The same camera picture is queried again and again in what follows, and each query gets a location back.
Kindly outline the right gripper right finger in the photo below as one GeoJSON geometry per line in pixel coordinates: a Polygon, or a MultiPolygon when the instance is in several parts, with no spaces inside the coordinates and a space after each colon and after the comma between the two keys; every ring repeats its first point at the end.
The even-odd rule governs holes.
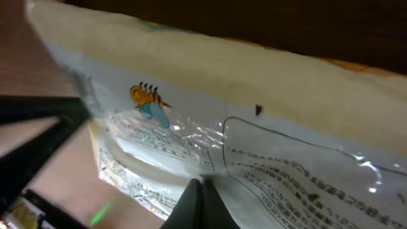
{"type": "Polygon", "coordinates": [[[202,226],[204,229],[240,229],[211,180],[203,181],[202,226]]]}

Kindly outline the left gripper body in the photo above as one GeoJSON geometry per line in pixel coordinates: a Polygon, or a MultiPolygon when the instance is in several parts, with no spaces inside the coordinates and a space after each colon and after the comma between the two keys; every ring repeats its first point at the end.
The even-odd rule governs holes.
{"type": "Polygon", "coordinates": [[[1,215],[1,229],[88,229],[88,227],[28,189],[1,215]]]}

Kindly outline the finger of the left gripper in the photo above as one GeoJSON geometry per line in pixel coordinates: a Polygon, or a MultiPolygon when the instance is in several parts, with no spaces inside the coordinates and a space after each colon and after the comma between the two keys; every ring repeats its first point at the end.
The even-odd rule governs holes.
{"type": "Polygon", "coordinates": [[[14,203],[42,166],[90,117],[79,97],[1,96],[1,125],[56,117],[58,122],[1,157],[1,206],[14,203]]]}

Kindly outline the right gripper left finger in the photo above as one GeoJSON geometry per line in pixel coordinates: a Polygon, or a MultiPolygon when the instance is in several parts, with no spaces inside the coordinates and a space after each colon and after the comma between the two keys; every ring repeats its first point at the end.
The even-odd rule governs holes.
{"type": "Polygon", "coordinates": [[[191,179],[172,213],[160,229],[200,228],[202,193],[201,182],[197,179],[191,179]]]}

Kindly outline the yellow wet wipes pack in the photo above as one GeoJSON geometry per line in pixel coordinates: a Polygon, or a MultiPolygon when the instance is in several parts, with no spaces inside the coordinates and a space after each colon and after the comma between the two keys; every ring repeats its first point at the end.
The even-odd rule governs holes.
{"type": "Polygon", "coordinates": [[[241,228],[405,228],[406,77],[61,1],[26,15],[92,115],[99,177],[167,219],[211,179],[241,228]]]}

